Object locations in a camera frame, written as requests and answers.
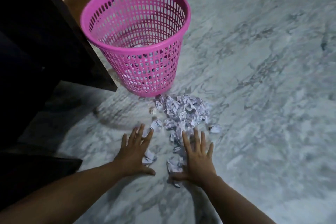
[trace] marble floor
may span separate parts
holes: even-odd
[[[278,224],[335,223],[336,0],[188,1],[170,92],[213,104],[218,174]],[[82,158],[85,170],[113,160],[123,133],[150,124],[151,106],[121,85],[62,82],[20,141]],[[167,184],[164,132],[150,149],[156,176],[122,181],[76,223],[217,223],[202,192]]]

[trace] hand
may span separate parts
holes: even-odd
[[[206,150],[206,141],[204,131],[201,132],[201,141],[197,128],[194,128],[195,151],[190,146],[187,134],[182,132],[185,151],[187,152],[187,167],[182,173],[171,174],[171,179],[176,181],[188,180],[191,183],[202,187],[209,176],[217,175],[212,163],[213,143],[210,144],[208,153]]]
[[[114,159],[114,163],[120,165],[123,176],[148,174],[155,175],[155,171],[142,164],[142,158],[152,139],[154,130],[151,129],[148,136],[142,137],[145,125],[141,124],[139,131],[135,127],[128,139],[127,135],[123,135],[121,149]]]

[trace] pink wastebasket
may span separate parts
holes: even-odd
[[[91,0],[81,27],[129,91],[153,97],[172,86],[190,20],[186,0]]]

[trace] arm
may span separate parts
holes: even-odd
[[[191,149],[187,135],[183,133],[182,136],[187,152],[187,171],[173,174],[172,179],[188,180],[201,187],[224,223],[275,224],[266,214],[217,176],[212,163],[213,143],[206,153],[203,131],[200,140],[197,129],[194,129],[195,152]]]
[[[1,223],[73,223],[123,177],[155,175],[153,169],[142,165],[153,135],[151,130],[142,138],[143,131],[144,125],[138,133],[134,128],[128,144],[126,134],[123,136],[121,149],[113,162],[55,181],[3,210]]]

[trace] basket rim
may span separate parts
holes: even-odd
[[[112,45],[109,45],[109,44],[104,44],[104,43],[96,40],[91,35],[86,34],[88,32],[88,28],[86,27],[87,23],[85,21],[86,14],[88,13],[88,10],[90,9],[90,5],[92,3],[94,3],[95,1],[97,1],[97,0],[90,0],[86,4],[86,6],[84,7],[84,9],[82,10],[82,13],[81,13],[80,24],[81,24],[82,31],[84,32],[84,35],[86,36],[86,38],[96,47],[102,48],[102,49],[104,49],[106,51],[109,51],[109,52],[112,51],[112,52],[115,52],[115,53],[134,53],[133,48],[116,47],[116,46],[112,46]],[[189,28],[190,22],[191,22],[191,9],[190,9],[190,5],[187,2],[187,0],[183,0],[183,1],[185,2],[186,6],[187,6],[187,14],[185,15],[186,16],[185,23],[180,28],[180,30],[177,31],[171,37],[169,37],[166,40],[161,41],[159,43],[152,44],[152,45],[145,46],[145,47],[137,47],[137,51],[146,52],[146,51],[151,51],[151,50],[154,50],[154,49],[162,49],[163,47],[166,47],[168,45],[168,43],[171,43],[172,41],[175,42],[175,40],[177,40],[177,38],[179,38],[180,35],[184,35],[186,33],[186,31]]]

